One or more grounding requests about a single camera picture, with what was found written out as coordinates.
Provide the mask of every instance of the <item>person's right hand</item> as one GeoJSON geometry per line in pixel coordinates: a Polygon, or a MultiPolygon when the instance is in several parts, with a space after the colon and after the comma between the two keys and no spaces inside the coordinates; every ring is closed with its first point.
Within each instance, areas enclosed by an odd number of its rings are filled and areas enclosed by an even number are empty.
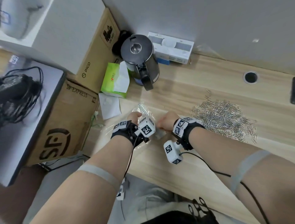
{"type": "Polygon", "coordinates": [[[177,113],[169,111],[157,122],[158,128],[163,128],[167,131],[173,131],[174,122],[180,117],[177,113]]]}

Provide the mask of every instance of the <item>hand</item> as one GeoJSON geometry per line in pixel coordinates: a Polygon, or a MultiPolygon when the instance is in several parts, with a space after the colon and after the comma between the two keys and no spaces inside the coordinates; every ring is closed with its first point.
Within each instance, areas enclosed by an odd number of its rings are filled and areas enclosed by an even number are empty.
{"type": "Polygon", "coordinates": [[[132,112],[128,115],[127,120],[130,121],[136,125],[138,125],[138,118],[142,116],[142,113],[140,112],[132,112]]]}
{"type": "Polygon", "coordinates": [[[169,111],[160,120],[157,122],[158,128],[163,128],[167,131],[173,131],[174,122],[179,119],[180,117],[177,113],[169,111]]]}

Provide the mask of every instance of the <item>sf logo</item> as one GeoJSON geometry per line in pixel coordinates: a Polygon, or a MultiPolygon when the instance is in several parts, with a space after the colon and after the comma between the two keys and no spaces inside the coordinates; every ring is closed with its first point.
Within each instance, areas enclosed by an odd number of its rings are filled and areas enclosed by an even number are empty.
{"type": "Polygon", "coordinates": [[[49,130],[47,133],[47,136],[48,136],[47,140],[45,141],[45,144],[44,144],[45,150],[41,152],[39,159],[40,160],[48,159],[49,157],[51,157],[52,154],[53,154],[52,158],[55,158],[58,156],[60,150],[62,150],[62,152],[59,156],[63,156],[70,144],[70,140],[71,140],[70,132],[63,128],[55,128],[55,129],[49,130]]]}

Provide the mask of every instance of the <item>forearm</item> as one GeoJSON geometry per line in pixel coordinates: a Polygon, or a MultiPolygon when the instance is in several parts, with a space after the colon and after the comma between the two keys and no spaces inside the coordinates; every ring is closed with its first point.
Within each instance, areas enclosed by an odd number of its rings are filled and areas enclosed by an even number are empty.
{"type": "MultiPolygon", "coordinates": [[[[104,169],[121,182],[131,152],[131,142],[123,136],[115,136],[86,163],[104,169]]],[[[116,194],[112,185],[95,174],[74,172],[32,223],[107,223],[116,194]]]]}
{"type": "MultiPolygon", "coordinates": [[[[230,175],[234,174],[246,157],[260,150],[202,128],[194,128],[189,141],[213,170],[230,175]]],[[[269,155],[252,167],[242,180],[256,196],[271,223],[293,222],[294,173],[295,164],[279,156],[269,155]]],[[[230,187],[229,177],[217,176],[230,187]]],[[[236,195],[261,223],[265,223],[253,198],[242,185],[239,185],[236,195]]]]}

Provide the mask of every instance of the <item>black kettle handle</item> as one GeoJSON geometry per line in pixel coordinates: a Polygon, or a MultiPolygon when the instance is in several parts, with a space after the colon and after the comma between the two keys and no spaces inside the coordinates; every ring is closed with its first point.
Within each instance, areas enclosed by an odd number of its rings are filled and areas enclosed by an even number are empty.
{"type": "Polygon", "coordinates": [[[145,66],[138,68],[138,72],[141,77],[141,82],[142,82],[145,90],[146,91],[152,90],[154,88],[154,86],[153,86],[152,80],[150,79],[149,72],[148,72],[147,68],[145,66]]]}

